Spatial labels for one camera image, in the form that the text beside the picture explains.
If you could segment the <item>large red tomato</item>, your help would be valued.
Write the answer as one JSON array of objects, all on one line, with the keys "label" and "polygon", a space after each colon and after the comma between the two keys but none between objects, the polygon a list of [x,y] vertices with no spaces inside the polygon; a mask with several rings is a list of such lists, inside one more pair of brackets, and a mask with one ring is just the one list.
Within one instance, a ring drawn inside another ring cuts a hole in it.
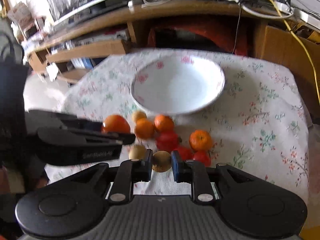
[{"label": "large red tomato", "polygon": [[131,127],[124,117],[113,114],[105,118],[101,131],[103,133],[116,132],[129,134],[131,132]]}]

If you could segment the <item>brown longan fruit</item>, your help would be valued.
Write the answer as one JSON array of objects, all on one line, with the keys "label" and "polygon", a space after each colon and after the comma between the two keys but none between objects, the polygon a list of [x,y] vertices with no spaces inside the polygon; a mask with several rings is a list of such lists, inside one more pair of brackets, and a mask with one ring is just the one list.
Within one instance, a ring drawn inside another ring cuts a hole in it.
[{"label": "brown longan fruit", "polygon": [[171,168],[171,155],[167,151],[158,151],[152,156],[152,169],[155,172],[167,172]]},{"label": "brown longan fruit", "polygon": [[144,159],[146,148],[144,145],[133,145],[130,147],[128,156],[129,159]]}]

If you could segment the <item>red cherry tomato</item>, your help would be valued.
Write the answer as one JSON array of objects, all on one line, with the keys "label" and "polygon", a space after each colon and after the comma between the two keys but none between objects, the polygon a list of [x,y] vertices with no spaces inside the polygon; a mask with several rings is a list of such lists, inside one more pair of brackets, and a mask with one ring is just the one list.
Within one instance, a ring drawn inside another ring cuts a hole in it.
[{"label": "red cherry tomato", "polygon": [[180,145],[180,137],[174,131],[164,131],[156,138],[156,146],[160,151],[171,153]]},{"label": "red cherry tomato", "polygon": [[193,160],[203,163],[205,167],[210,167],[212,162],[209,153],[206,151],[195,152]]},{"label": "red cherry tomato", "polygon": [[190,148],[178,146],[175,150],[179,153],[182,161],[193,160],[194,154]]}]

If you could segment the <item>orange tangerine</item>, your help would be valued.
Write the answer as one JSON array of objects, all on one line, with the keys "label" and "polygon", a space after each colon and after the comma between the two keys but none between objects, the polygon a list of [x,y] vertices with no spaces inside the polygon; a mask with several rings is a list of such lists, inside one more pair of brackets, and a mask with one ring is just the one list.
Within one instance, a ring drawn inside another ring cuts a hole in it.
[{"label": "orange tangerine", "polygon": [[147,140],[153,138],[155,128],[153,122],[147,118],[139,119],[135,126],[135,135],[139,139]]},{"label": "orange tangerine", "polygon": [[161,133],[166,131],[173,131],[175,125],[171,117],[160,114],[155,116],[154,127],[158,133]]},{"label": "orange tangerine", "polygon": [[189,145],[194,151],[208,151],[213,146],[213,140],[207,131],[198,129],[191,133]]}]

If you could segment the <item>small brown longan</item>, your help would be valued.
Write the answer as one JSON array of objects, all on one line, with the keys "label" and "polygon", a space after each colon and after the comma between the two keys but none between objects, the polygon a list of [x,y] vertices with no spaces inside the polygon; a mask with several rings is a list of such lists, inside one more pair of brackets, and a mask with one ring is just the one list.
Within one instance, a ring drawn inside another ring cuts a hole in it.
[{"label": "small brown longan", "polygon": [[134,111],[131,115],[132,121],[136,124],[140,119],[146,119],[147,115],[143,111]]}]

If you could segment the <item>wooden tv stand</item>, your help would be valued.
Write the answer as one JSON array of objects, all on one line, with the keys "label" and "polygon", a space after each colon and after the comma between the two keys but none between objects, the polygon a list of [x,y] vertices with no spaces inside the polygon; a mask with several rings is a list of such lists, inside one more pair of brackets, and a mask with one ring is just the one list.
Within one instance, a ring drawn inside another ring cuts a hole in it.
[{"label": "wooden tv stand", "polygon": [[154,7],[134,5],[59,31],[27,52],[27,60],[39,74],[55,63],[60,77],[75,83],[86,71],[69,69],[72,59],[103,59],[137,48],[198,49],[259,57],[266,26],[266,20],[225,2],[176,0]]}]

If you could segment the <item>white floral ceramic plate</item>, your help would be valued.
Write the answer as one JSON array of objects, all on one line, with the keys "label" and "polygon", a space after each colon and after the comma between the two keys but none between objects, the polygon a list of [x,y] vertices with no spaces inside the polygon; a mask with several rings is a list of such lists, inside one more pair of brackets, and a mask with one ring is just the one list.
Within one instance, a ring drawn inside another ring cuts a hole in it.
[{"label": "white floral ceramic plate", "polygon": [[146,64],[132,80],[131,96],[143,110],[164,115],[197,112],[222,94],[225,74],[212,60],[165,56]]}]

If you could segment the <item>floral white tablecloth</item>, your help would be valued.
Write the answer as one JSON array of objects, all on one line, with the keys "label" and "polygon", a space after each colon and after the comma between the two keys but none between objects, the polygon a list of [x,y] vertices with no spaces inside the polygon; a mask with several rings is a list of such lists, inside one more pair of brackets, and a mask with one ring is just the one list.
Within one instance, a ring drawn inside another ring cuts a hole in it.
[{"label": "floral white tablecloth", "polygon": [[308,124],[294,78],[283,66],[197,50],[110,56],[69,90],[60,111],[98,121],[119,114],[133,126],[133,76],[144,65],[172,55],[210,59],[226,77],[222,95],[211,106],[173,118],[182,144],[189,145],[193,131],[205,130],[214,142],[209,153],[213,165],[227,163],[307,199]]}]

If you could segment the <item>cardboard box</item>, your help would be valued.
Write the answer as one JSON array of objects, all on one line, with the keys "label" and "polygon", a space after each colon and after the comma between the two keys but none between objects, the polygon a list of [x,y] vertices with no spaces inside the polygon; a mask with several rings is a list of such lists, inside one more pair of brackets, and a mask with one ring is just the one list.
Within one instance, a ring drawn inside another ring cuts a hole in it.
[{"label": "cardboard box", "polygon": [[305,50],[287,31],[266,24],[256,26],[253,56],[289,68],[312,117],[319,118],[319,102],[313,68]]}]

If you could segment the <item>white power strip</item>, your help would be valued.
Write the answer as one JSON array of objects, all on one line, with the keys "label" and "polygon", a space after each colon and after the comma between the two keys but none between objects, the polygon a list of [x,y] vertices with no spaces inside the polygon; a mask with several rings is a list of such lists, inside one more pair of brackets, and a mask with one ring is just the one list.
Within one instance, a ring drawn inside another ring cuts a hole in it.
[{"label": "white power strip", "polygon": [[286,13],[286,14],[293,14],[293,18],[296,20],[301,20],[303,23],[305,23],[308,27],[311,29],[319,31],[320,25],[319,25],[319,14],[306,10],[306,9],[299,9],[297,7],[290,7],[285,3],[280,3],[275,1],[275,4],[277,5],[280,12]]}]

